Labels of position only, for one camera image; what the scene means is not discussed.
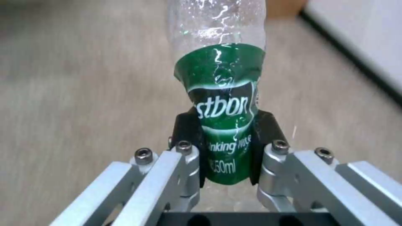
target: clear plastic bottle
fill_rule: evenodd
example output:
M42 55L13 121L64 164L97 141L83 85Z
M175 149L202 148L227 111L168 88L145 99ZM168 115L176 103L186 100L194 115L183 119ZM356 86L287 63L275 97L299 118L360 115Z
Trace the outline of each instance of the clear plastic bottle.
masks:
M175 65L209 148L207 178L248 177L251 123L265 55L265 0L168 0Z

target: hex socket screw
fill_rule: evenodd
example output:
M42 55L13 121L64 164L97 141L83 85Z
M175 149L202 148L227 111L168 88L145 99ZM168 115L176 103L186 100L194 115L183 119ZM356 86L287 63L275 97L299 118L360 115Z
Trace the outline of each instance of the hex socket screw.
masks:
M272 151L276 154L286 155L289 153L289 144L283 140L273 140L272 141Z
M149 148L140 148L135 151L134 158L138 165L147 165L153 160L152 151Z
M193 146L191 142L181 140L176 144L176 151L182 153L184 156L187 156L193 151Z
M327 148L318 147L314 150L314 153L328 165L332 164L334 160L334 153Z

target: bolt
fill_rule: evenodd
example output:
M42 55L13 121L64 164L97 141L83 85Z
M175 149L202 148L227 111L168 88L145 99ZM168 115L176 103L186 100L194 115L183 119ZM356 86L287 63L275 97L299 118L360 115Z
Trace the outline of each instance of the bolt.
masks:
M176 151L182 153L185 156L191 154L192 150L193 146L189 141L181 140L176 144Z
M168 147L169 149L172 149L172 136L168 138Z
M290 146L286 141L283 140L273 140L272 141L272 151L276 154L285 155L289 153Z
M314 153L328 165L330 165L334 160L334 154L327 148L316 148Z
M152 162L152 151L149 148L140 148L135 151L134 158L138 165L147 165Z

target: green bottle label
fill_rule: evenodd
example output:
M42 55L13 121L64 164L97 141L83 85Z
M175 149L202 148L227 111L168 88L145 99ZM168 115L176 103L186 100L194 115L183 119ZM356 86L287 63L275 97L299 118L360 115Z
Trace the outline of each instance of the green bottle label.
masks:
M175 66L201 121L208 151L207 178L224 185L249 176L250 124L258 109L257 82L265 52L247 44L207 46Z

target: white wall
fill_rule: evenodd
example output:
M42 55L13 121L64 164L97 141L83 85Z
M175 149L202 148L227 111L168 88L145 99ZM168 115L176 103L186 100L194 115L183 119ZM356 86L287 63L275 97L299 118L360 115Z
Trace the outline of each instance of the white wall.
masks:
M306 12L402 94L402 0L309 0Z

